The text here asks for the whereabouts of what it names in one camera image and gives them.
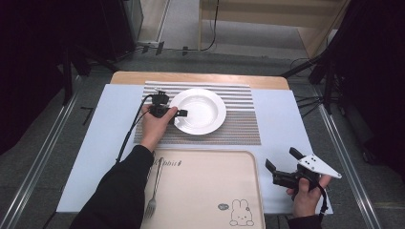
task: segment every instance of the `metal fork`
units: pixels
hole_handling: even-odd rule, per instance
[[[156,173],[156,182],[155,182],[155,189],[153,191],[153,196],[152,198],[149,200],[148,202],[148,206],[146,207],[145,210],[145,214],[143,215],[143,217],[146,218],[151,218],[153,216],[153,214],[155,213],[156,210],[156,192],[158,190],[158,185],[159,185],[159,179],[160,179],[160,175],[161,175],[161,169],[163,169],[163,162],[164,162],[164,158],[161,157],[159,160],[159,167],[158,167],[158,172]]]

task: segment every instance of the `person's hand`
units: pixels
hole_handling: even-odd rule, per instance
[[[150,106],[152,105],[142,107],[142,113],[146,114],[142,118],[142,140],[140,141],[140,145],[153,152],[166,131],[167,123],[169,123],[178,109],[177,107],[172,107],[163,117],[158,118],[148,112]]]
[[[319,184],[322,188],[326,188],[331,180],[331,176],[323,175],[319,179]],[[318,187],[309,190],[309,180],[301,178],[299,181],[299,191],[294,199],[292,214],[295,218],[309,217],[315,215],[316,205],[319,198],[322,196],[321,190]],[[294,194],[293,189],[287,189],[289,195]]]

